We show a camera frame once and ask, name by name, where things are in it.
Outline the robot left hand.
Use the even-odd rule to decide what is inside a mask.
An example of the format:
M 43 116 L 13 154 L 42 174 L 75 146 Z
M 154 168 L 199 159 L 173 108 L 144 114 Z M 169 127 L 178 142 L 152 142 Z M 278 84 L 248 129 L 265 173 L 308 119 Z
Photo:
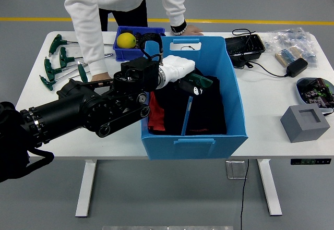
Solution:
M 169 55 L 159 65 L 158 86 L 162 89 L 169 83 L 173 87 L 185 91 L 190 96 L 201 95 L 211 85 L 208 80 L 195 73 L 195 62 L 179 56 Z

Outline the person's left hand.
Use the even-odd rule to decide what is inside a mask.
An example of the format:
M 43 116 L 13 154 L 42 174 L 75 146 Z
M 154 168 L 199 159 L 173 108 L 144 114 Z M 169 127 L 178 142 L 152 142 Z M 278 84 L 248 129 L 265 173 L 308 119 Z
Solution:
M 202 30 L 194 25 L 187 25 L 184 32 L 181 34 L 182 36 L 202 36 Z

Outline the person's right hand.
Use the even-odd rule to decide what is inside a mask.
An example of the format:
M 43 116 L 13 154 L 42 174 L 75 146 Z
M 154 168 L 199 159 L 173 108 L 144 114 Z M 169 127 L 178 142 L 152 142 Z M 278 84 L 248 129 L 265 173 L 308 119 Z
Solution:
M 104 73 L 101 73 L 101 74 L 93 75 L 91 81 L 92 82 L 93 81 L 103 81 L 103 80 L 108 80 L 108 79 L 111 79 L 109 73 L 104 72 Z

